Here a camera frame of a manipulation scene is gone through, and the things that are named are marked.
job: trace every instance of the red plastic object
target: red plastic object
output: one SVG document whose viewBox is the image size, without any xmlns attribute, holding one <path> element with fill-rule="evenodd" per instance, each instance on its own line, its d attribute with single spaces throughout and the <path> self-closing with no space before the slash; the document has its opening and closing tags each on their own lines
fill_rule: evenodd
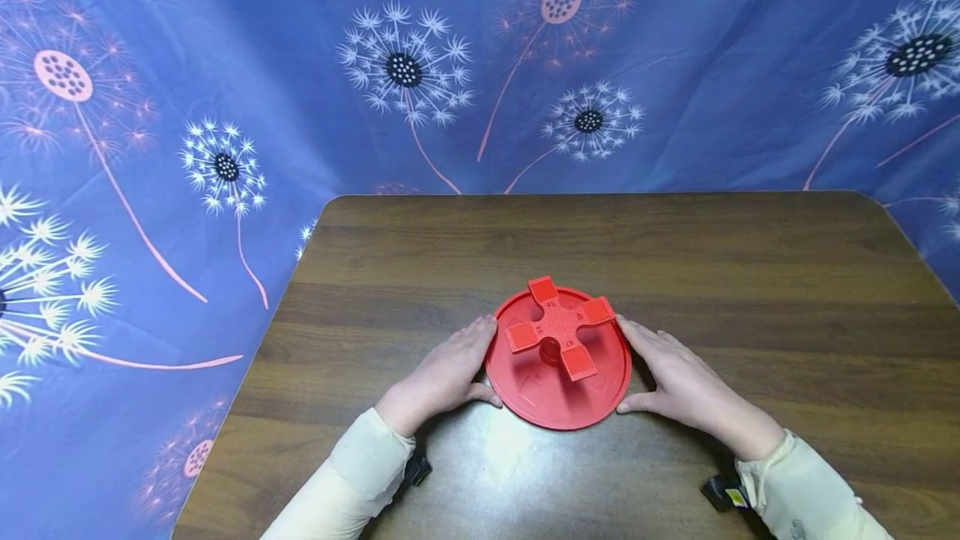
<svg viewBox="0 0 960 540">
<path fill-rule="evenodd" d="M 613 412 L 630 383 L 631 359 L 604 297 L 532 280 L 497 310 L 487 352 L 493 389 L 507 407 L 552 430 L 592 426 Z"/>
</svg>

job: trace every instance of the wrist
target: wrist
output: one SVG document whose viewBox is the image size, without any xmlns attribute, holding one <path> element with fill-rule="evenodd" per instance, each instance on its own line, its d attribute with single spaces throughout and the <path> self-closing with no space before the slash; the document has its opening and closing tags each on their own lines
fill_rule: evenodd
<svg viewBox="0 0 960 540">
<path fill-rule="evenodd" d="M 412 438 L 431 416 L 421 393 L 407 380 L 394 383 L 374 408 L 385 424 L 404 438 Z"/>
<path fill-rule="evenodd" d="M 786 434 L 763 409 L 737 396 L 710 433 L 724 443 L 740 462 L 760 462 L 777 450 Z"/>
</svg>

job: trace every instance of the blue fabric backdrop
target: blue fabric backdrop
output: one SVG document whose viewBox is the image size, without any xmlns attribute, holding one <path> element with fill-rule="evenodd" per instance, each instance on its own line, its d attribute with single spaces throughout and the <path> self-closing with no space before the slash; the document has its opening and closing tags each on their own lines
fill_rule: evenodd
<svg viewBox="0 0 960 540">
<path fill-rule="evenodd" d="M 960 0 L 0 0 L 0 535 L 166 538 L 345 193 L 845 188 L 960 293 Z"/>
</svg>

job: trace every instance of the tabletop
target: tabletop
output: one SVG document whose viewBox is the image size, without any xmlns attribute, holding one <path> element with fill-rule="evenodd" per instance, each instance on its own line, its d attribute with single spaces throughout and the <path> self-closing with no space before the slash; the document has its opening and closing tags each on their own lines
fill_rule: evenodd
<svg viewBox="0 0 960 540">
<path fill-rule="evenodd" d="M 542 275 L 680 338 L 897 540 L 955 538 L 960 312 L 850 192 L 332 201 L 175 538 L 258 538 L 359 413 Z M 658 416 L 554 432 L 474 403 L 421 442 L 432 474 L 369 538 L 764 538 L 700 494 L 730 457 Z"/>
</svg>

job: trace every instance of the red circular base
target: red circular base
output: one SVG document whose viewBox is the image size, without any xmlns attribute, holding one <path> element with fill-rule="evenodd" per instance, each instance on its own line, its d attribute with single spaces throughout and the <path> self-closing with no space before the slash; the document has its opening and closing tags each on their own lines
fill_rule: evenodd
<svg viewBox="0 0 960 540">
<path fill-rule="evenodd" d="M 557 292 L 566 308 L 579 307 L 590 299 L 570 287 L 557 287 Z M 487 376 L 512 412 L 551 430 L 579 430 L 617 408 L 630 383 L 631 361 L 626 340 L 615 322 L 581 327 L 578 338 L 593 358 L 597 374 L 571 382 L 554 354 L 555 343 L 549 340 L 517 355 L 510 352 L 507 328 L 543 315 L 529 290 L 514 294 L 495 315 L 497 336 L 487 351 Z"/>
</svg>

